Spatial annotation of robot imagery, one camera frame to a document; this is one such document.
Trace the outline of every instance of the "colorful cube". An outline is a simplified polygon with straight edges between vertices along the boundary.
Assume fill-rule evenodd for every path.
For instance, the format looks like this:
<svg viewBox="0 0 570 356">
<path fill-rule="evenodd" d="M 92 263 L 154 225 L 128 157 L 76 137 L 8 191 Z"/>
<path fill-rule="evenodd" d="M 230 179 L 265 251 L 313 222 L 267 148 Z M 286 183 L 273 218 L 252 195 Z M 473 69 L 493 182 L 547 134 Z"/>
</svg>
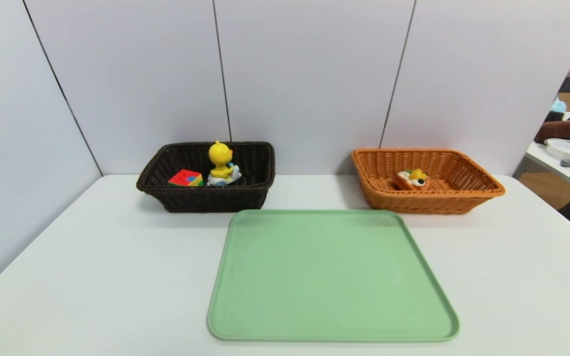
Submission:
<svg viewBox="0 0 570 356">
<path fill-rule="evenodd" d="M 201 178 L 200 173 L 188 171 L 188 169 L 182 169 L 178 174 L 168 180 L 168 185 L 197 187 L 197 185 L 204 185 L 204 180 Z"/>
</svg>

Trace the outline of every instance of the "wall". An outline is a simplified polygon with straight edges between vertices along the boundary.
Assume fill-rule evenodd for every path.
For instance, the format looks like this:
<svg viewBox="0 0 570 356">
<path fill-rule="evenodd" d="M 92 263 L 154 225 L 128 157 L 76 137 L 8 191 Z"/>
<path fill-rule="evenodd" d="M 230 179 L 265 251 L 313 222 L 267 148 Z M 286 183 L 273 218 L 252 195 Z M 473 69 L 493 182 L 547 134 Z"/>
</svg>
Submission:
<svg viewBox="0 0 570 356">
<path fill-rule="evenodd" d="M 512 174 L 569 67 L 569 0 L 418 0 L 382 146 Z"/>
<path fill-rule="evenodd" d="M 99 172 L 21 0 L 0 0 L 0 272 Z"/>
<path fill-rule="evenodd" d="M 351 172 L 382 133 L 511 174 L 570 67 L 568 0 L 418 0 L 399 72 L 413 0 L 26 1 L 105 173 L 226 139 L 228 110 L 279 174 Z"/>
<path fill-rule="evenodd" d="M 377 147 L 414 0 L 215 0 L 233 140 L 279 174 L 350 173 Z"/>
<path fill-rule="evenodd" d="M 229 140 L 212 0 L 25 2 L 102 173 Z"/>
</svg>

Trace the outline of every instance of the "basket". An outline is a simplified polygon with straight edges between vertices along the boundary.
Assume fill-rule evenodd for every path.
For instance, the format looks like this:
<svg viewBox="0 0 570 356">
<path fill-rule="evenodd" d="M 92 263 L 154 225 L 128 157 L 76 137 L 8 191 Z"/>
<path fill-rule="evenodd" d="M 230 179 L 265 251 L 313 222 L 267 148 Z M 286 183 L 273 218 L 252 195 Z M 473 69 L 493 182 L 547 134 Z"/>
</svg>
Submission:
<svg viewBox="0 0 570 356">
<path fill-rule="evenodd" d="M 408 214 L 465 214 L 505 189 L 468 156 L 452 149 L 363 148 L 351 153 L 367 203 L 373 209 Z M 405 191 L 393 178 L 422 169 L 430 188 Z"/>
<path fill-rule="evenodd" d="M 233 151 L 233 163 L 242 177 L 220 187 L 169 186 L 168 180 L 181 169 L 201 173 L 204 184 L 213 164 L 208 158 L 212 142 L 167 144 L 146 165 L 136 187 L 154 196 L 171 213 L 239 212 L 260 209 L 274 182 L 274 148 L 267 142 L 226 142 Z"/>
</svg>

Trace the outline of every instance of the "white table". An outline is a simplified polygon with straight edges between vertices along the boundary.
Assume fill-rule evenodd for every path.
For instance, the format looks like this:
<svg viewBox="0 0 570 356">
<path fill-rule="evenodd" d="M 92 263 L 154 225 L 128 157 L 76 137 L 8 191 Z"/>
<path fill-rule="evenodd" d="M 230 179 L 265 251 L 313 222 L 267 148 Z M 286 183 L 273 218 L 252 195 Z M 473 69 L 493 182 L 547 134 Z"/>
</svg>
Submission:
<svg viewBox="0 0 570 356">
<path fill-rule="evenodd" d="M 570 355 L 570 223 L 513 178 L 465 216 L 402 216 L 461 320 L 446 343 L 234 343 L 206 328 L 232 214 L 168 214 L 107 176 L 0 275 L 0 355 Z M 264 208 L 366 208 L 353 176 L 277 176 Z"/>
<path fill-rule="evenodd" d="M 569 117 L 570 111 L 564 113 L 564 120 L 567 120 Z M 547 169 L 550 172 L 554 172 L 570 183 L 570 167 L 562 167 L 556 158 L 547 155 L 547 152 L 545 151 L 545 145 L 532 142 L 527 148 L 525 158 L 536 162 L 541 167 Z M 514 176 L 519 178 L 520 175 L 525 171 L 526 166 L 527 162 L 525 162 L 525 159 L 523 159 L 520 166 L 516 170 L 516 173 L 514 173 Z"/>
</svg>

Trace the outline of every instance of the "tabletop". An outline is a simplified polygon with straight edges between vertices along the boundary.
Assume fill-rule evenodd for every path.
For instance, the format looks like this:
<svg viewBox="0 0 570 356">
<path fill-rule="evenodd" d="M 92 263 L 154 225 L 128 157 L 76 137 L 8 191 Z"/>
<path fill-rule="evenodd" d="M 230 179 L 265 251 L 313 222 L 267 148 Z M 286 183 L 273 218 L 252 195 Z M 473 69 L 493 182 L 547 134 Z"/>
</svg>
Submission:
<svg viewBox="0 0 570 356">
<path fill-rule="evenodd" d="M 463 216 L 402 215 L 461 322 L 444 343 L 221 342 L 206 313 L 233 214 L 90 187 L 0 275 L 1 355 L 570 355 L 570 223 L 513 178 Z M 276 176 L 263 208 L 367 208 L 355 176 Z"/>
<path fill-rule="evenodd" d="M 564 120 L 567 120 L 570 117 L 570 111 L 564 113 Z M 526 158 L 536 162 L 540 166 L 545 169 L 548 169 L 551 172 L 554 172 L 564 180 L 570 183 L 570 167 L 563 167 L 560 165 L 560 162 L 553 158 L 552 156 L 548 155 L 545 151 L 545 145 L 532 142 L 529 147 L 527 148 L 527 152 L 525 154 Z M 519 169 L 514 176 L 522 174 L 522 171 Z"/>
</svg>

